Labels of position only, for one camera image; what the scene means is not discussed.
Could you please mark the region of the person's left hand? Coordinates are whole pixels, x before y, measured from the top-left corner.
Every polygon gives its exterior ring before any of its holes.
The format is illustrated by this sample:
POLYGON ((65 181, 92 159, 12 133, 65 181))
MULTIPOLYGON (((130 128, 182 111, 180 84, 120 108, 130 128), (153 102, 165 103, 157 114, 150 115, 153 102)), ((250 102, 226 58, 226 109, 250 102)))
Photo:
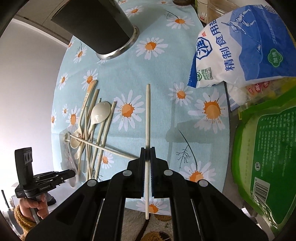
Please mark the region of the person's left hand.
POLYGON ((48 205, 47 205, 47 200, 46 200, 45 194, 42 194, 40 196, 40 201, 35 201, 32 199, 28 199, 28 198, 21 198, 20 202, 19 202, 19 207, 20 207, 20 212, 22 213, 22 215, 30 221, 35 221, 32 216, 32 213, 31 213, 31 208, 38 209, 37 215, 41 219, 45 219, 49 215, 48 205))

